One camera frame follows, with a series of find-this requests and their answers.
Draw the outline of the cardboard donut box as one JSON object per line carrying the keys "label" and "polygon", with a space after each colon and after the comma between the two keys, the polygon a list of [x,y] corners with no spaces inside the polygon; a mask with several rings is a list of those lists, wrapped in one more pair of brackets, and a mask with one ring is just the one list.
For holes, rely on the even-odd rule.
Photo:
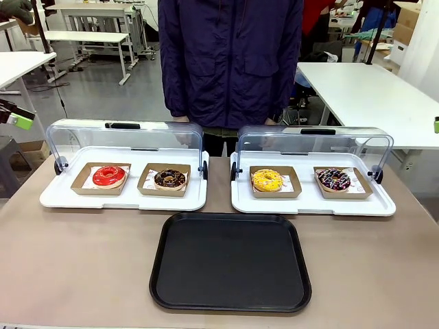
{"label": "cardboard donut box", "polygon": [[[92,181],[93,174],[101,167],[105,166],[118,166],[126,171],[126,178],[124,182],[117,188],[112,189],[100,189],[97,188]],[[78,195],[83,196],[119,196],[124,188],[125,183],[130,176],[131,164],[129,163],[117,163],[117,162],[88,162],[84,165],[82,170],[78,173],[74,179],[71,190]]]}
{"label": "cardboard donut box", "polygon": [[[165,169],[174,169],[182,172],[186,176],[187,182],[179,191],[164,191],[156,189],[154,184],[154,176],[159,171]],[[141,174],[137,188],[144,196],[184,197],[186,189],[189,185],[190,176],[191,167],[189,164],[148,163]]]}
{"label": "cardboard donut box", "polygon": [[[283,186],[277,192],[258,191],[252,183],[252,174],[260,169],[271,169],[283,176]],[[302,192],[296,171],[289,166],[250,166],[250,183],[256,199],[296,199]]]}
{"label": "cardboard donut box", "polygon": [[[347,173],[351,179],[350,187],[345,191],[328,191],[318,181],[317,173],[328,168],[336,168]],[[355,167],[314,167],[313,174],[324,199],[365,200],[373,194],[370,184]]]}

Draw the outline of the chocolate glazed donut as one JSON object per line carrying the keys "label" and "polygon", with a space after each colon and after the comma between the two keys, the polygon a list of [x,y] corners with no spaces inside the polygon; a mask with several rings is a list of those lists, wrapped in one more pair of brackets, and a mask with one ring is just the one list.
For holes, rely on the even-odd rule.
{"label": "chocolate glazed donut", "polygon": [[174,169],[159,171],[154,176],[156,189],[164,191],[179,191],[187,182],[186,176]]}

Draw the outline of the red glazed donut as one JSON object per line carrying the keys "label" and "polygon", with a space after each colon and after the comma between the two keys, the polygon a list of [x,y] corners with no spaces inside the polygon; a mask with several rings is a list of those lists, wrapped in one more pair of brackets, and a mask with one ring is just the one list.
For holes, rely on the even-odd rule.
{"label": "red glazed donut", "polygon": [[112,189],[120,186],[126,178],[126,171],[118,166],[101,167],[93,174],[93,184],[100,189]]}

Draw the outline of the chocolate rainbow sprinkle donut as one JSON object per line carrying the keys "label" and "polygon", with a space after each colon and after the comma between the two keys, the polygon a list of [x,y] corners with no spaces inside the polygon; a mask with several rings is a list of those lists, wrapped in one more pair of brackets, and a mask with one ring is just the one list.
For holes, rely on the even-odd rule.
{"label": "chocolate rainbow sprinkle donut", "polygon": [[351,179],[347,173],[336,168],[328,168],[317,173],[318,181],[328,191],[345,191],[351,185]]}

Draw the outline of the yellow glazed donut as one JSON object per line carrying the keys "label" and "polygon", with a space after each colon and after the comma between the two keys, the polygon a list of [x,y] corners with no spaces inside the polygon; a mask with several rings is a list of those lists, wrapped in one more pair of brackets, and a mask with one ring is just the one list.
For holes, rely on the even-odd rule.
{"label": "yellow glazed donut", "polygon": [[253,186],[261,192],[277,192],[283,186],[283,176],[271,169],[260,169],[252,174]]}

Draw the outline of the black serving tray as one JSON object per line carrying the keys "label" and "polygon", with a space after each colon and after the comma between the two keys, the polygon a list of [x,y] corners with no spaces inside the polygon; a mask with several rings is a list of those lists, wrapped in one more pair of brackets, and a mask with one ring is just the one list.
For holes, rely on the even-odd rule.
{"label": "black serving tray", "polygon": [[162,226],[149,283],[172,310],[296,313],[312,294],[299,236],[278,215],[182,212]]}

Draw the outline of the cardboard box on floor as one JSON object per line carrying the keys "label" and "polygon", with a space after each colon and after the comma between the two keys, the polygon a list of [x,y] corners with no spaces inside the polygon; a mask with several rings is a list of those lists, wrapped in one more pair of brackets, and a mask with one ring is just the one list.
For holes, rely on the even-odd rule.
{"label": "cardboard box on floor", "polygon": [[[49,157],[50,150],[46,141],[32,141],[18,144],[21,152],[26,159],[37,169]],[[16,170],[25,170],[28,165],[19,153],[15,153],[10,158],[10,164]]]}

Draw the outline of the white table with rounded corner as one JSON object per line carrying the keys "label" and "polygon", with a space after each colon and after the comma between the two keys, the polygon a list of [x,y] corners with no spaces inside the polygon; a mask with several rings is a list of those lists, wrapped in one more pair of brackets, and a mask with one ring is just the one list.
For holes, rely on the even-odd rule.
{"label": "white table with rounded corner", "polygon": [[41,51],[7,51],[0,52],[0,88],[14,82],[19,83],[20,93],[27,109],[36,115],[34,105],[24,85],[23,76],[34,69],[55,59],[56,52],[44,53]]}

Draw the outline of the large white table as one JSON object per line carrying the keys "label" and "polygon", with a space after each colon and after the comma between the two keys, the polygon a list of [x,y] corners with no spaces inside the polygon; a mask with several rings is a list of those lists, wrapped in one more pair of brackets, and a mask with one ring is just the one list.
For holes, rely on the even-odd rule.
{"label": "large white table", "polygon": [[394,139],[395,149],[439,150],[434,120],[439,103],[378,65],[301,62],[299,71],[330,114],[347,127],[376,127]]}

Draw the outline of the white storage box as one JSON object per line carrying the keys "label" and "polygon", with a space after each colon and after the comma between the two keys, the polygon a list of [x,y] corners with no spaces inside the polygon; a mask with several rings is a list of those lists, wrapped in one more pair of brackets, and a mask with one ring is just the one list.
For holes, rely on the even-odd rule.
{"label": "white storage box", "polygon": [[407,45],[397,40],[393,41],[393,46],[390,51],[390,61],[391,63],[393,63],[397,71],[399,71],[399,69],[401,68],[405,55],[407,53],[407,49],[408,49]]}

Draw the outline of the dark green jacket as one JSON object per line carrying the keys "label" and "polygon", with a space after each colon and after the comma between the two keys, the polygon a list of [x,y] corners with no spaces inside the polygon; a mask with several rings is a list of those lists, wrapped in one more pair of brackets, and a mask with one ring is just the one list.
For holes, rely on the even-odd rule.
{"label": "dark green jacket", "polygon": [[0,20],[19,19],[26,25],[35,24],[30,0],[0,0]]}

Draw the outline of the stacked cardboard boxes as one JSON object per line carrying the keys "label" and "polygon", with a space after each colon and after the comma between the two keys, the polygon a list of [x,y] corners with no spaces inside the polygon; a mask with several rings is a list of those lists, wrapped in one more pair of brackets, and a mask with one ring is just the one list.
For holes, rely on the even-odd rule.
{"label": "stacked cardboard boxes", "polygon": [[394,4],[400,9],[400,13],[394,28],[393,39],[403,45],[409,45],[422,4],[407,1],[395,1]]}

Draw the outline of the white bench table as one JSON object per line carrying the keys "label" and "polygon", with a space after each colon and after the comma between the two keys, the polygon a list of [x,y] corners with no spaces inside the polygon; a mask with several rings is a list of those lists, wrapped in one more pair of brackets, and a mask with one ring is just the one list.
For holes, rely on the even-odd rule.
{"label": "white bench table", "polygon": [[119,85],[123,86],[131,76],[131,73],[126,71],[124,64],[124,55],[122,51],[122,44],[126,42],[130,53],[130,70],[137,64],[138,60],[134,58],[132,50],[132,42],[130,35],[127,33],[110,33],[110,32],[79,32],[79,31],[47,31],[45,38],[48,41],[67,41],[67,42],[102,42],[113,43],[117,45],[119,52],[119,59],[121,62],[121,70],[123,78],[119,81]]}

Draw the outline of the clear display case lid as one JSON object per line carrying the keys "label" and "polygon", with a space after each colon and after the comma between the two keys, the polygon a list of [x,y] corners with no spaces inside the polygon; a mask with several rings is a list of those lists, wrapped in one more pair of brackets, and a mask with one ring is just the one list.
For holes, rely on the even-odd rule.
{"label": "clear display case lid", "polygon": [[204,172],[209,162],[194,123],[62,119],[46,135],[58,172],[86,162],[170,162]]}
{"label": "clear display case lid", "polygon": [[275,156],[308,156],[310,153],[353,154],[366,164],[367,176],[382,181],[384,164],[394,139],[376,127],[346,126],[246,126],[238,132],[237,151],[230,158],[230,179],[244,171],[244,153],[261,152]]}

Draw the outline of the background person in blue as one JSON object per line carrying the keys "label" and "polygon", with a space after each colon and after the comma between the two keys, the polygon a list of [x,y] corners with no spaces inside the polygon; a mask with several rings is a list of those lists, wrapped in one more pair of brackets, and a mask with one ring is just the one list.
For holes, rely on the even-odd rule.
{"label": "background person in blue", "polygon": [[[360,8],[357,20],[351,30],[353,34],[378,28],[381,22],[381,17],[383,16],[384,7],[388,2],[388,0],[362,1],[362,7]],[[385,29],[392,29],[395,27],[400,10],[400,7],[395,5],[393,0],[390,0],[388,16],[384,24]]]}

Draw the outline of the white display case base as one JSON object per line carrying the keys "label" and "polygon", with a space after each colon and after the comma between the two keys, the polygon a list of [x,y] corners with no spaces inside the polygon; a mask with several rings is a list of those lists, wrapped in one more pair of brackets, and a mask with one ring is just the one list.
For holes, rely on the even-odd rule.
{"label": "white display case base", "polygon": [[[127,208],[139,210],[192,211],[206,202],[207,181],[198,165],[209,162],[209,155],[196,149],[133,150],[129,147],[84,147],[67,160],[68,167],[57,175],[40,195],[40,204],[48,208]],[[71,185],[89,162],[128,163],[130,173],[119,196],[78,195]],[[137,188],[144,168],[149,163],[191,166],[189,186],[182,197],[142,195]]]}
{"label": "white display case base", "polygon": [[[231,156],[230,163],[239,171],[231,182],[231,199],[233,207],[240,212],[376,217],[388,217],[396,212],[391,197],[382,185],[366,178],[368,167],[354,154],[311,152],[307,155],[282,155],[275,151],[241,151]],[[255,197],[250,179],[251,166],[294,168],[302,192],[293,199]],[[356,168],[370,184],[372,195],[363,200],[325,199],[317,185],[314,167]]]}

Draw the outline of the black bag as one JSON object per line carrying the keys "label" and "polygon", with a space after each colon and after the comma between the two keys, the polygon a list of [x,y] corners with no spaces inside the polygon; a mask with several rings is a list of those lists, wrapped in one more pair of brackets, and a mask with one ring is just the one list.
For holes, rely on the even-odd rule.
{"label": "black bag", "polygon": [[335,54],[329,53],[327,51],[315,51],[311,52],[304,57],[302,57],[300,62],[328,62],[336,63],[339,62],[339,57]]}

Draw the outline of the background person in red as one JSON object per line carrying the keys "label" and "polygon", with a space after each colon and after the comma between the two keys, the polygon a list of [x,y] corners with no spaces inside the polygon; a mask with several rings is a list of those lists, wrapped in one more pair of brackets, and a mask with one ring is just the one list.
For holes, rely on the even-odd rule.
{"label": "background person in red", "polygon": [[337,0],[304,0],[302,33],[308,35],[317,23],[321,11],[328,7],[331,9]]}

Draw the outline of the person in navy jacket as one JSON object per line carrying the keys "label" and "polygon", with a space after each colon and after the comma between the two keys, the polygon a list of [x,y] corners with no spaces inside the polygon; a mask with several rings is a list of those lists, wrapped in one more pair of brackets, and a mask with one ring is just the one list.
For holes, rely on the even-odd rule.
{"label": "person in navy jacket", "polygon": [[204,131],[211,156],[266,125],[292,93],[304,0],[158,0],[165,106]]}

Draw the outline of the white workbench with frame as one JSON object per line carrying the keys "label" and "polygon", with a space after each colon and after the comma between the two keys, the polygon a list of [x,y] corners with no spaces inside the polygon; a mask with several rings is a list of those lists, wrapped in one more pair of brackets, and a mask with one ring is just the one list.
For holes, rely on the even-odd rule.
{"label": "white workbench with frame", "polygon": [[[139,6],[133,3],[115,2],[68,2],[49,7],[56,11],[61,22],[50,26],[47,31],[79,31],[127,33],[130,35],[134,58],[155,58],[156,52],[147,43],[145,21]],[[116,44],[102,42],[68,42],[73,51],[73,65],[76,66],[90,54],[117,56]],[[122,44],[124,56],[129,56],[128,44]]]}

